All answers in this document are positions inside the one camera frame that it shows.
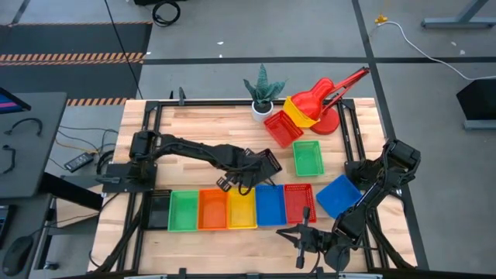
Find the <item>orange plastic basket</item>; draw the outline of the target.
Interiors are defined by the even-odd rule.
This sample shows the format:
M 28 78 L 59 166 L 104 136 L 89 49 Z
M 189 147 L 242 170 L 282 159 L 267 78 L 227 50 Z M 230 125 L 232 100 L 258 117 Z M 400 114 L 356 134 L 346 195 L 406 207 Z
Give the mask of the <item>orange plastic basket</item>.
M 198 230 L 227 229 L 228 195 L 220 189 L 203 189 L 198 196 Z

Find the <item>green snake plant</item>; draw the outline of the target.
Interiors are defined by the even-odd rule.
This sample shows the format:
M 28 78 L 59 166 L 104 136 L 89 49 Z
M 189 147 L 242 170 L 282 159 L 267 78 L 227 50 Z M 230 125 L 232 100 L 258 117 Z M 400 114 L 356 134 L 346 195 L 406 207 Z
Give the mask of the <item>green snake plant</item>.
M 270 111 L 272 101 L 284 90 L 286 85 L 286 81 L 276 81 L 270 84 L 267 69 L 263 64 L 260 65 L 255 85 L 252 85 L 246 79 L 243 80 L 243 83 L 253 100 L 254 110 L 259 113 Z

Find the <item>grey desk foot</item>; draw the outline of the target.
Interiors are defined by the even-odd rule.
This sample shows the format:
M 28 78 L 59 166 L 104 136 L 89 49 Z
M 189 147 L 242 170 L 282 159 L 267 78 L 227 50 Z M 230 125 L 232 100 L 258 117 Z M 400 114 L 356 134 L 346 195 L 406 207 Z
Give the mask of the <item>grey desk foot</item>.
M 476 17 L 489 0 L 472 0 L 455 17 L 424 18 L 421 27 L 426 29 L 491 29 L 496 26 L 496 17 Z

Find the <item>green plastic basket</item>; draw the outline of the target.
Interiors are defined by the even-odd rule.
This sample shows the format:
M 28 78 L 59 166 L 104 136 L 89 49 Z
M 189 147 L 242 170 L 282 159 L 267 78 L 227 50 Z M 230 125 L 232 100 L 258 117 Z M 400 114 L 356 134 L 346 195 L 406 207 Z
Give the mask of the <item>green plastic basket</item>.
M 294 141 L 292 149 L 297 176 L 319 176 L 325 173 L 319 141 Z
M 167 230 L 194 232 L 198 221 L 198 191 L 172 191 Z

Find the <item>black aluminium table frame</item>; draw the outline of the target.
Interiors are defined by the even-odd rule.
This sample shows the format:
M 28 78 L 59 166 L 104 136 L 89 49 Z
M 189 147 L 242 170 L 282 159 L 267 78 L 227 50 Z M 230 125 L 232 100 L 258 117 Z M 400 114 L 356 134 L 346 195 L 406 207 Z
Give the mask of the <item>black aluminium table frame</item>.
M 228 105 L 169 106 L 162 114 L 160 131 L 170 132 L 191 141 L 206 144 L 231 143 L 260 151 L 273 150 L 283 170 L 274 181 L 278 184 L 309 183 L 314 196 L 344 172 L 346 152 L 341 129 L 320 136 L 305 130 L 302 140 L 318 140 L 321 145 L 325 173 L 314 177 L 297 177 L 290 147 L 281 149 L 265 130 L 253 120 L 251 104 L 229 104 L 231 100 L 215 100 Z M 366 158 L 379 157 L 386 136 L 373 98 L 354 99 L 357 119 Z M 129 147 L 135 131 L 141 128 L 145 101 L 128 101 L 124 107 L 114 159 L 129 160 Z M 209 164 L 184 157 L 167 156 L 158 162 L 156 188 L 174 190 L 213 189 L 223 172 Z M 92 247 L 92 259 L 102 264 L 122 235 L 129 194 L 115 198 L 100 215 Z M 394 248 L 405 261 L 419 266 L 415 258 L 402 202 L 387 197 L 378 207 L 380 224 Z M 307 253 L 305 269 L 295 268 L 297 250 L 275 230 L 279 227 L 220 231 L 168 232 L 147 231 L 143 234 L 140 274 L 177 274 L 181 267 L 189 274 L 289 274 L 308 273 L 316 255 Z

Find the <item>red desk lamp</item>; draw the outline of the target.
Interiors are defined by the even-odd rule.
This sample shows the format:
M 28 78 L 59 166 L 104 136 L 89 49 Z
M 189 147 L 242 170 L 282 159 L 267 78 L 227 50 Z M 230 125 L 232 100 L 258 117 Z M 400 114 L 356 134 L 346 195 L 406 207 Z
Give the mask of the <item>red desk lamp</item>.
M 323 77 L 310 90 L 290 96 L 291 100 L 306 116 L 318 120 L 309 128 L 312 132 L 329 135 L 339 125 L 339 114 L 333 106 L 369 72 L 369 67 L 362 67 L 337 84 L 328 77 Z

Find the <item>dark desk with mouse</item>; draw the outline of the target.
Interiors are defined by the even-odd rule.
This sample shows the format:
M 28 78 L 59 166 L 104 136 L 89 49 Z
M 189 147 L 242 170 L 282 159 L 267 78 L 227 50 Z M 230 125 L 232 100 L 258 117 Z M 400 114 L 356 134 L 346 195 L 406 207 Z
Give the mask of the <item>dark desk with mouse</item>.
M 5 238 L 0 246 L 0 279 L 28 279 L 36 258 L 36 252 L 51 205 L 51 195 L 43 194 L 29 198 L 0 199 L 0 205 L 13 205 L 14 210 Z M 26 258 L 23 269 L 15 276 L 9 277 L 2 270 L 3 260 L 12 243 L 21 236 L 31 235 L 33 245 Z

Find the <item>blue plastic basket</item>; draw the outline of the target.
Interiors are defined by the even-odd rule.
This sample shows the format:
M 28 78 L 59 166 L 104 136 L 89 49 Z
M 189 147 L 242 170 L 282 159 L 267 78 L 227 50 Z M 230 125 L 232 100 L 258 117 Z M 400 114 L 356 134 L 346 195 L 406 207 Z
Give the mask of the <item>blue plastic basket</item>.
M 258 226 L 284 226 L 287 223 L 282 185 L 257 185 L 255 198 Z
M 361 196 L 362 194 L 356 186 L 343 174 L 324 187 L 316 195 L 316 200 L 330 217 L 337 219 Z

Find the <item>white plant pot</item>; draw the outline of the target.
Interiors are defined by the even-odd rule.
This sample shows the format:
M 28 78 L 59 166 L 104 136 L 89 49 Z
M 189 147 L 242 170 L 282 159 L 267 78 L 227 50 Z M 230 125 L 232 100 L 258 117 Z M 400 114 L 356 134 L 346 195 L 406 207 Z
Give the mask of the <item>white plant pot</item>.
M 256 110 L 255 102 L 251 104 L 252 117 L 256 122 L 263 122 L 265 119 L 273 115 L 274 103 L 270 102 L 269 110 L 267 112 L 258 112 Z

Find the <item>red plastic basket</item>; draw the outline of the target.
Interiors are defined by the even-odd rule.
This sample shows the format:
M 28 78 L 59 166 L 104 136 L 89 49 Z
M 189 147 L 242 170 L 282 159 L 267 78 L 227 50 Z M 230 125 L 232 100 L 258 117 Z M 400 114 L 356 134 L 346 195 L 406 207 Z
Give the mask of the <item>red plastic basket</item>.
M 263 124 L 281 148 L 290 146 L 304 134 L 284 111 L 273 114 L 265 119 Z
M 288 223 L 302 222 L 304 207 L 310 209 L 308 221 L 310 223 L 317 221 L 314 195 L 310 184 L 285 184 L 284 198 Z

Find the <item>black computer mouse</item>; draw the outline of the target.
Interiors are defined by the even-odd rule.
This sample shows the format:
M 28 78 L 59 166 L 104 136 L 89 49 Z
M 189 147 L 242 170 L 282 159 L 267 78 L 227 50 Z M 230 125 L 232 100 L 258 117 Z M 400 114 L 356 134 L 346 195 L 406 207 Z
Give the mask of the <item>black computer mouse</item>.
M 7 249 L 2 261 L 2 272 L 8 277 L 19 274 L 26 265 L 30 250 L 33 247 L 31 236 L 17 238 Z

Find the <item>yellow plastic basket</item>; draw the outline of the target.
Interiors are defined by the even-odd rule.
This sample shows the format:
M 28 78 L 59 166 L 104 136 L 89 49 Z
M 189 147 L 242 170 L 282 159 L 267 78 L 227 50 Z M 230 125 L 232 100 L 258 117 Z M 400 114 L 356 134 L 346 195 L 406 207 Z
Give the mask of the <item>yellow plastic basket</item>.
M 310 128 L 318 122 L 318 120 L 311 119 L 301 112 L 293 103 L 291 97 L 286 97 L 283 110 L 299 128 Z
M 228 229 L 256 229 L 257 211 L 255 192 L 241 195 L 238 191 L 229 191 Z

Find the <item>black box on grey foot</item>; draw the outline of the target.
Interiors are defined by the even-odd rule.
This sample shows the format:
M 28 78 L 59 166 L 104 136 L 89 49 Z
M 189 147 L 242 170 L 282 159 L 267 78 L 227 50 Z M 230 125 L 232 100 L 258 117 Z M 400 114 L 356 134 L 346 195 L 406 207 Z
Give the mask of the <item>black box on grey foot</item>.
M 464 129 L 496 130 L 496 79 L 472 81 L 456 98 L 466 118 Z

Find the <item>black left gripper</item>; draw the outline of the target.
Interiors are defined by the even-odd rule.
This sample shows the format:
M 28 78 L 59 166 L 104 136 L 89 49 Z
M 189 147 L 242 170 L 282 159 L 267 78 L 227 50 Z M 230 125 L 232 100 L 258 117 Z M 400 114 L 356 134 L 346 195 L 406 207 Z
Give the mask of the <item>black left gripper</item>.
M 268 179 L 268 157 L 265 151 L 254 153 L 244 150 L 234 161 L 234 164 L 221 164 L 226 172 L 216 181 L 216 185 L 224 192 L 237 184 L 238 192 L 251 192 L 260 182 Z

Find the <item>black computer monitor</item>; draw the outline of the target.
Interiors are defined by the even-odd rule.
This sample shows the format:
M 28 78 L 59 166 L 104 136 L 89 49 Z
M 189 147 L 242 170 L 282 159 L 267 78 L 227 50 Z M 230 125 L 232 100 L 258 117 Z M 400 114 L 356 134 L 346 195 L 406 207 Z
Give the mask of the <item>black computer monitor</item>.
M 0 115 L 30 110 L 30 105 L 0 87 Z

